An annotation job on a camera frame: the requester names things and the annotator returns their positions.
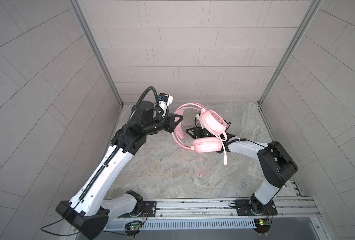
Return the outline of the right controller circuit board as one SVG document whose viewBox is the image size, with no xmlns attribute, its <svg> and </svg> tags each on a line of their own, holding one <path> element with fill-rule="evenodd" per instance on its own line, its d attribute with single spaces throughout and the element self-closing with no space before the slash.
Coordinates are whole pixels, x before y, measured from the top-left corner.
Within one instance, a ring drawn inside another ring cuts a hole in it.
<svg viewBox="0 0 355 240">
<path fill-rule="evenodd" d="M 267 234 L 271 228 L 269 219 L 253 219 L 256 228 L 254 229 L 259 234 Z"/>
</svg>

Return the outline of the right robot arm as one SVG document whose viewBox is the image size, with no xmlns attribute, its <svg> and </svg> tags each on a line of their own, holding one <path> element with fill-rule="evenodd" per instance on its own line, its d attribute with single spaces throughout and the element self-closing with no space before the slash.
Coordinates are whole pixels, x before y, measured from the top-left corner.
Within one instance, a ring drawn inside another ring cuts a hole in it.
<svg viewBox="0 0 355 240">
<path fill-rule="evenodd" d="M 192 127 L 185 132 L 193 138 L 191 150 L 198 154 L 237 153 L 258 160 L 265 179 L 252 194 L 248 203 L 234 203 L 230 206 L 242 209 L 245 213 L 250 211 L 251 214 L 257 216 L 272 216 L 274 214 L 273 198 L 298 171 L 296 163 L 281 143 L 277 141 L 256 143 L 229 133 L 226 134 L 227 140 L 221 142 L 208 130 L 201 127 Z"/>
</svg>

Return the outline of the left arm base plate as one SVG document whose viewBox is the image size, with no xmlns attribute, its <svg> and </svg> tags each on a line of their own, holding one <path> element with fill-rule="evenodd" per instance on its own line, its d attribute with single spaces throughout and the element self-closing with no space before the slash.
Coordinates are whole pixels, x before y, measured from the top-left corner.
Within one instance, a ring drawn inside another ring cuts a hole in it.
<svg viewBox="0 0 355 240">
<path fill-rule="evenodd" d="M 157 209 L 157 202 L 156 201 L 138 201 L 136 204 L 135 216 L 142 217 L 143 215 L 147 214 L 148 217 L 155 217 Z"/>
</svg>

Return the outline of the aluminium mounting rail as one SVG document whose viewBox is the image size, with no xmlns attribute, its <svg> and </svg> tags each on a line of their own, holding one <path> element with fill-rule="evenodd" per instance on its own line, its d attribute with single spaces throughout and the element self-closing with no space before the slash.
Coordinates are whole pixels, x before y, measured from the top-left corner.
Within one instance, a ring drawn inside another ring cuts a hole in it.
<svg viewBox="0 0 355 240">
<path fill-rule="evenodd" d="M 78 199 L 62 201 L 56 206 L 56 212 L 65 216 L 68 212 L 89 215 L 108 215 L 109 220 L 117 218 L 140 218 L 135 216 L 138 201 L 156 201 L 157 209 L 154 219 L 173 218 L 227 218 L 238 216 L 235 207 L 231 207 L 235 200 L 250 198 L 205 198 L 205 199 L 156 199 L 144 200 L 136 193 L 126 193 L 112 200 L 103 200 L 100 203 L 89 204 L 89 198 L 82 201 Z M 282 217 L 310 217 L 320 214 L 311 197 L 278 197 L 273 198 L 278 215 Z M 259 218 L 263 216 L 238 216 Z"/>
</svg>

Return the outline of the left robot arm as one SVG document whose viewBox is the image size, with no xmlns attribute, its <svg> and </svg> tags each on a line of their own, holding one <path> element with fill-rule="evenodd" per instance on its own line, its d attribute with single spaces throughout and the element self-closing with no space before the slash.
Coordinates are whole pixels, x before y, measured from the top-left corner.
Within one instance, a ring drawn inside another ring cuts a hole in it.
<svg viewBox="0 0 355 240">
<path fill-rule="evenodd" d="M 181 115 L 170 113 L 172 96 L 157 96 L 157 103 L 142 101 L 132 107 L 125 125 L 111 140 L 104 158 L 88 181 L 69 201 L 61 201 L 56 212 L 88 240 L 95 239 L 107 223 L 122 216 L 145 217 L 143 197 L 127 191 L 113 200 L 104 199 L 124 166 L 147 141 L 148 135 L 160 131 L 173 132 L 182 121 Z"/>
</svg>

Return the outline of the controller circuit board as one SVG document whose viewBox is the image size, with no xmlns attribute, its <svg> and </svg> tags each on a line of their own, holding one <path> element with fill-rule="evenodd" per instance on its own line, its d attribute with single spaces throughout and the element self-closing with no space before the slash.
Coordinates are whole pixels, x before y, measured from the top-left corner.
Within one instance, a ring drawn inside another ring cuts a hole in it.
<svg viewBox="0 0 355 240">
<path fill-rule="evenodd" d="M 143 222 L 141 221 L 132 221 L 126 223 L 124 229 L 125 231 L 139 231 L 142 228 Z"/>
<path fill-rule="evenodd" d="M 254 229 L 259 234 L 267 234 L 271 228 L 269 219 L 253 219 L 256 228 Z"/>
</svg>

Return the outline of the left controller circuit board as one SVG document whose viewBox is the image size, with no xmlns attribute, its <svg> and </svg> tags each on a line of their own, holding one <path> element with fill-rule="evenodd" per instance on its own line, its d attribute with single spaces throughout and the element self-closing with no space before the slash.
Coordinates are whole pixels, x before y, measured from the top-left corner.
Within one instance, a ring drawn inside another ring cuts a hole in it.
<svg viewBox="0 0 355 240">
<path fill-rule="evenodd" d="M 124 229 L 125 231 L 139 231 L 142 228 L 143 222 L 141 221 L 132 221 L 126 223 Z"/>
</svg>

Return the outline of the pink headphones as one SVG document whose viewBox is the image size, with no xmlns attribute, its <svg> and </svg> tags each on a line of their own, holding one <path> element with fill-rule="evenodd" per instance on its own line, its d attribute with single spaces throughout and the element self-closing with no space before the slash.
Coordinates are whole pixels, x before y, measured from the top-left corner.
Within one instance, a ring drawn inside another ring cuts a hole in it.
<svg viewBox="0 0 355 240">
<path fill-rule="evenodd" d="M 173 138 L 179 145 L 181 150 L 195 152 L 197 154 L 217 152 L 225 147 L 224 142 L 227 140 L 226 128 L 227 123 L 215 111 L 206 108 L 199 103 L 183 104 L 175 110 L 175 115 L 182 116 L 184 111 L 192 109 L 199 111 L 200 130 L 206 130 L 210 133 L 209 137 L 199 137 L 195 139 L 192 144 L 186 145 L 184 140 L 186 137 L 183 133 L 181 123 L 175 121 L 176 127 L 173 131 Z"/>
</svg>

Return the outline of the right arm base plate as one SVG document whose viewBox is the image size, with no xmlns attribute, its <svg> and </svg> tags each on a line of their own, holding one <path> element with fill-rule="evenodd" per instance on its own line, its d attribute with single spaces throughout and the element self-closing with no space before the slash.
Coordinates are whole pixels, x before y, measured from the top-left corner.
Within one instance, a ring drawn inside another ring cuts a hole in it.
<svg viewBox="0 0 355 240">
<path fill-rule="evenodd" d="M 259 201 L 257 201 L 257 209 L 255 210 L 252 204 L 250 203 L 250 199 L 246 200 L 235 200 L 234 206 L 237 211 L 238 216 L 268 216 L 278 215 L 275 203 L 273 200 L 268 202 L 266 205 L 261 205 Z"/>
</svg>

